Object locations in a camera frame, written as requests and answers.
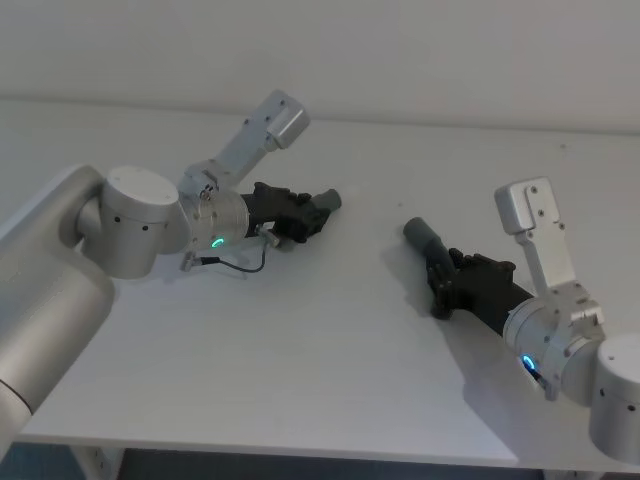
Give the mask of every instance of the wire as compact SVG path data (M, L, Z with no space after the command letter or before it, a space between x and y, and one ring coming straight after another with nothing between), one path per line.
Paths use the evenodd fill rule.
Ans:
M243 273L258 273L260 270L264 268L264 264L266 263L266 260L267 260L267 242L264 242L262 246L262 257L260 260L260 266L257 268L240 267L238 265L234 265L233 263L225 262L220 257L200 257L200 261L202 262L202 265L215 265L216 263L219 263L221 265L224 265L225 267L229 267L233 270L237 270L238 272L243 272Z

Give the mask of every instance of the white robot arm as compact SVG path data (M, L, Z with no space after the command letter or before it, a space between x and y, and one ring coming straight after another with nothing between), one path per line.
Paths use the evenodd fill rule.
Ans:
M322 229L340 206L334 190L232 190L308 125L304 108L275 91L218 156L189 167L177 189L142 168L118 167L105 179L74 167L0 227L0 459L109 315L110 277L144 277L159 253L186 252L188 269L198 251L223 243L257 235L274 245L304 242ZM275 222L271 231L267 222Z
M640 464L640 336L605 339L600 305L577 281L547 178L495 192L504 230L523 246L537 296L513 283L515 265L447 251L420 218L404 228L427 260L432 314L474 313L522 361L548 400L591 407L590 436L606 455Z

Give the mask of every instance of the blue led light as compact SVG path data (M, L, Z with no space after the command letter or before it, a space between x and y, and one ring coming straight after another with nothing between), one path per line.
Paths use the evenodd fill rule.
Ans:
M531 356L529 355L522 355L522 357L520 357L522 359L522 363L524 363L524 366L527 367L528 370L535 370L536 369L536 362L533 361L533 358L531 358Z

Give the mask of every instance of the table surface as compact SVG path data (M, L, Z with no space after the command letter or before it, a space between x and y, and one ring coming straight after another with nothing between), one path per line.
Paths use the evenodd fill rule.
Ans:
M0 102L0 220L63 166L121 164L178 181L241 118ZM476 318L428 314L421 215L465 252L524 256L495 188L551 177L580 281L608 333L639 331L640 138L314 122L243 183L335 187L324 231L266 268L178 271L160 257L117 282L112 314L21 439L474 465L634 470L589 441L588 411L546 402ZM235 261L256 262L251 249Z

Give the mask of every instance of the floor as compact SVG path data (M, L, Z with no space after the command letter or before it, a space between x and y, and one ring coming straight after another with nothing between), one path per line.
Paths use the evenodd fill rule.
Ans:
M119 480L539 480L536 470L128 450ZM607 480L640 478L609 475ZM15 445L0 480L84 480L67 447Z

